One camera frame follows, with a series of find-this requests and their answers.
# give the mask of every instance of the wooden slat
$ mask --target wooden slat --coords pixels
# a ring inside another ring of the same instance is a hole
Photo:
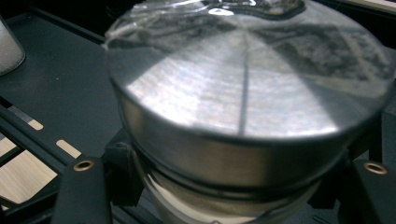
[[[8,138],[0,140],[0,157],[8,153],[12,148],[16,147]]]
[[[0,195],[15,203],[23,203],[55,176],[46,164],[25,150],[0,168]]]
[[[44,126],[35,119],[30,120],[27,124],[29,124],[32,128],[36,129],[37,131],[40,131],[41,129],[44,128]]]
[[[81,155],[80,151],[78,151],[75,147],[72,147],[70,144],[62,139],[56,142],[56,146],[69,153],[69,155],[72,156],[74,159]]]

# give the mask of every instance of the brushed metal surface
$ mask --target brushed metal surface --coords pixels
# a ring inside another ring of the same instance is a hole
[[[387,101],[393,71],[364,28],[305,4],[283,21],[190,8],[120,18],[107,64],[140,150],[170,176],[219,188],[330,170]]]

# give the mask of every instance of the stainless steel lid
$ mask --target stainless steel lid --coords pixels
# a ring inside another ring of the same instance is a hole
[[[328,171],[386,102],[393,71],[356,22],[305,5],[278,21],[210,4],[121,17],[107,63],[142,153],[217,187],[306,184]]]

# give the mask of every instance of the brass screw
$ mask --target brass screw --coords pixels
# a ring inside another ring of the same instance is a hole
[[[363,164],[364,168],[366,168],[368,171],[378,174],[378,175],[385,175],[388,173],[388,170],[385,169],[382,165],[378,165],[372,162],[366,162]]]
[[[74,165],[74,170],[81,172],[91,169],[95,163],[93,161],[81,161]]]

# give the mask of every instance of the dark background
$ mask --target dark background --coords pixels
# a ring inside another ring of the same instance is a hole
[[[357,21],[373,33],[385,46],[396,49],[396,15],[366,7],[357,7],[335,0],[315,0]],[[64,20],[73,22],[99,35],[139,0],[0,0],[0,15],[16,16],[29,7],[38,7]]]

